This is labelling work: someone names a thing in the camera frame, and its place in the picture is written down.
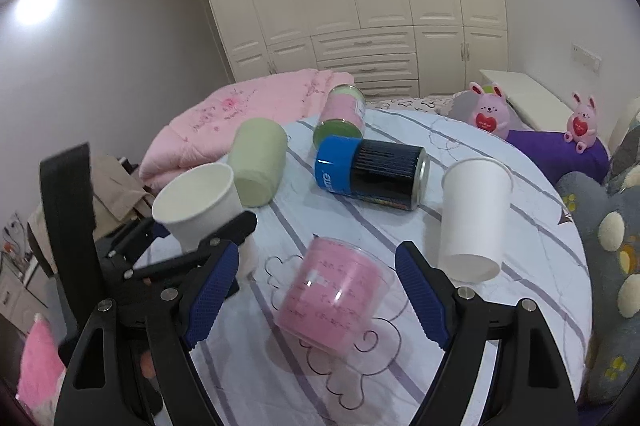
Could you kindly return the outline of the white paper cup upside down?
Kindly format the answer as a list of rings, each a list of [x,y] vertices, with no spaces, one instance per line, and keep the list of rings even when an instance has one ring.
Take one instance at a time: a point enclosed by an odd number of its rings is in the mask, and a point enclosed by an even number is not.
[[[482,283],[498,276],[514,181],[492,157],[457,162],[442,177],[438,268],[453,280]]]

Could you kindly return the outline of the clear jar pink green towel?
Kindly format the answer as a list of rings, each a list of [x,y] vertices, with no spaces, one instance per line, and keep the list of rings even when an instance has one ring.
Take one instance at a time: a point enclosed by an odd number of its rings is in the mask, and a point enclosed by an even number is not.
[[[314,127],[314,146],[329,136],[361,138],[363,136],[366,103],[355,85],[336,85],[326,97],[326,103]]]

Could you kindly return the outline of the beige bag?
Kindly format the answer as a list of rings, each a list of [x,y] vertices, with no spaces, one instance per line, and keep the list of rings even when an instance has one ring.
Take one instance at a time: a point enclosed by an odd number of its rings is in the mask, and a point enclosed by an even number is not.
[[[93,210],[98,241],[127,224],[136,216],[151,216],[154,197],[147,193],[137,177],[132,177],[116,157],[97,154],[91,157]]]

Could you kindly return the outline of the blue black can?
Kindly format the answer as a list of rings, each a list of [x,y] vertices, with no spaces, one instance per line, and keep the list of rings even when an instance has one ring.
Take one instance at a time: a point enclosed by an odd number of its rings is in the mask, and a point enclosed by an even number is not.
[[[326,137],[314,161],[325,191],[404,211],[421,204],[427,173],[422,147],[372,139]]]

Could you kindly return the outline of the purple cushion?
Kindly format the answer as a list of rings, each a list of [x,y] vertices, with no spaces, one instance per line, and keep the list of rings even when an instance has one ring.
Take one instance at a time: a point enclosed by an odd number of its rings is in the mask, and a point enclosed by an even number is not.
[[[571,172],[585,174],[597,183],[608,175],[608,151],[599,138],[583,153],[577,152],[575,142],[565,142],[563,134],[555,131],[510,131],[506,141],[527,155],[552,185]]]

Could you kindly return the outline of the pink bunny plush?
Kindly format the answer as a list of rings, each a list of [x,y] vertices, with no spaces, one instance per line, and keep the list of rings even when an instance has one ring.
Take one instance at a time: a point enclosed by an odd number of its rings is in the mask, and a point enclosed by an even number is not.
[[[486,92],[483,86],[471,82],[469,91],[476,96],[476,105],[468,123],[506,140],[510,131],[511,114],[501,87],[492,83]]]
[[[574,142],[578,154],[584,153],[597,140],[598,113],[596,101],[592,96],[586,100],[576,92],[572,94],[576,106],[566,122],[563,139],[567,143]]]

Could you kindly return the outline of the grey paw print pillow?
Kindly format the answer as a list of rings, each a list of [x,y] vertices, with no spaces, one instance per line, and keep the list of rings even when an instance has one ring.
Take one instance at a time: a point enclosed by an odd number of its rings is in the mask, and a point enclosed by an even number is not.
[[[608,403],[639,361],[639,188],[609,193],[582,173],[563,176],[556,191],[582,239],[592,290],[586,394]]]

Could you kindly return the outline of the clear cup with pink towel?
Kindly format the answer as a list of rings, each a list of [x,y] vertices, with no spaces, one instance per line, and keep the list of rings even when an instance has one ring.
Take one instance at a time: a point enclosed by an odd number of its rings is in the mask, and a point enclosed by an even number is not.
[[[394,272],[345,241],[315,237],[278,305],[283,331],[335,357],[344,357],[371,323]]]

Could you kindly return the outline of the pink fluffy cushion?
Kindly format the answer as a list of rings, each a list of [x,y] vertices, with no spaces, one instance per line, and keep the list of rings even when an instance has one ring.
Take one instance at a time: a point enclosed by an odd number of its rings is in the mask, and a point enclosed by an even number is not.
[[[26,337],[16,396],[38,425],[54,423],[65,373],[50,323],[37,313]]]

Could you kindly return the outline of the green towel roll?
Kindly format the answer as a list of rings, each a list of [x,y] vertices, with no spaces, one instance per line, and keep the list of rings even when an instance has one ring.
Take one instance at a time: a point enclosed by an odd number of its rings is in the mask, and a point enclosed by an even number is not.
[[[276,195],[285,165],[288,136],[264,117],[243,122],[235,133],[227,163],[245,207],[262,207]]]

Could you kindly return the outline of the white bedside shelf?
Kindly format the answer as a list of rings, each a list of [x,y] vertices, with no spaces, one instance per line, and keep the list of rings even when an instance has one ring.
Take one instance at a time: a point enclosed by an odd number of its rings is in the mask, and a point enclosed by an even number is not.
[[[497,83],[518,117],[535,131],[565,131],[573,109],[524,73],[480,70],[485,83]]]

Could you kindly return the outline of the pink bunny plush left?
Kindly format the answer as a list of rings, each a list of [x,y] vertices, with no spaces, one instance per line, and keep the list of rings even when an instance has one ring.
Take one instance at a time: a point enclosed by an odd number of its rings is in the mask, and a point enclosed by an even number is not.
[[[471,82],[469,91],[476,96],[476,105],[468,123],[506,140],[510,131],[511,114],[501,87],[492,83],[486,92],[483,86]]]

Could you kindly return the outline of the pink bunny plush right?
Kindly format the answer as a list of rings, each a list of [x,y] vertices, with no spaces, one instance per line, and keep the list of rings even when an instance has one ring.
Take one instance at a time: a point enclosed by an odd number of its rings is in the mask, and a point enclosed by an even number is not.
[[[586,100],[576,92],[572,94],[576,106],[566,122],[563,139],[567,143],[574,142],[578,154],[584,153],[597,140],[598,113],[596,101],[592,96]]]

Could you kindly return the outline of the grey plush cushion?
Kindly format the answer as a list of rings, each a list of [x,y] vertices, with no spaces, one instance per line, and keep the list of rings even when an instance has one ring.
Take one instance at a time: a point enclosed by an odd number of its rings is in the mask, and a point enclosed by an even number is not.
[[[452,104],[447,116],[450,117],[450,119],[466,122],[476,106],[477,98],[477,94],[474,94],[471,90],[458,93],[454,96],[454,99],[452,99]],[[510,114],[510,131],[523,131],[523,129],[527,129],[527,126],[520,119],[518,113],[516,113],[510,105],[506,105],[506,108],[508,108]]]

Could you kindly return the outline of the white wall socket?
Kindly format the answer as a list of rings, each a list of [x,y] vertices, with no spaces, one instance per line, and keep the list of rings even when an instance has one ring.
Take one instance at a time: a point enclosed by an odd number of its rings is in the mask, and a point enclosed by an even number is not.
[[[587,49],[573,44],[572,59],[576,62],[576,64],[581,64],[583,67],[589,69],[592,73],[600,73],[602,59],[595,54],[588,52]]]

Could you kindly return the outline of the white paper cup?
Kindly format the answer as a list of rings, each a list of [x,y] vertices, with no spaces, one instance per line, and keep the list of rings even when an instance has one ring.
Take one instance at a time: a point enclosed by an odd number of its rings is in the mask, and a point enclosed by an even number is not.
[[[232,168],[209,163],[171,180],[157,194],[153,219],[179,242],[183,253],[195,251],[200,242],[243,212]]]
[[[438,268],[453,280],[482,283],[498,276],[514,181],[492,157],[457,162],[442,177]]]

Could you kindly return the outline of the pink folded quilt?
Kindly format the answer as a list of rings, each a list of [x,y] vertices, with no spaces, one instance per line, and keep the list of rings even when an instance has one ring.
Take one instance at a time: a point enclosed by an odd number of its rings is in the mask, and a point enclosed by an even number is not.
[[[226,155],[243,122],[262,117],[286,125],[307,119],[321,112],[333,87],[354,83],[346,72],[303,69],[221,87],[160,130],[140,164],[139,177],[160,192],[189,169]]]

